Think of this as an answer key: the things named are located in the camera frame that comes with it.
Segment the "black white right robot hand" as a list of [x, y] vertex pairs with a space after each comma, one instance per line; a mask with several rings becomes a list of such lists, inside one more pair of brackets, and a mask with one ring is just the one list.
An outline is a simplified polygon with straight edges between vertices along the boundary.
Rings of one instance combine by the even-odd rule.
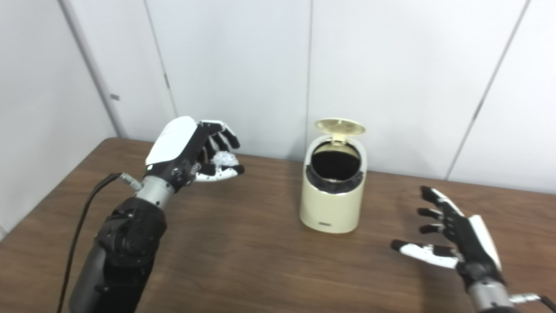
[[483, 280], [506, 285], [498, 252], [481, 216], [465, 216], [449, 197], [435, 188], [421, 186], [420, 190], [421, 198], [436, 208], [418, 208], [417, 213], [434, 218], [437, 224], [421, 226], [419, 231], [442, 234], [453, 245], [392, 240], [391, 249], [431, 265], [455, 269], [465, 287]]

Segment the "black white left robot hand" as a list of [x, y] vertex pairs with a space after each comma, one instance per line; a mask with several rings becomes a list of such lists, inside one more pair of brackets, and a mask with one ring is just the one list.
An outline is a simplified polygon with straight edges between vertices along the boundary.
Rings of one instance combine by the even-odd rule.
[[236, 134], [220, 120], [196, 121], [184, 116], [170, 121], [146, 158], [143, 188], [161, 184], [178, 192], [193, 182], [217, 182], [244, 174], [232, 149]]

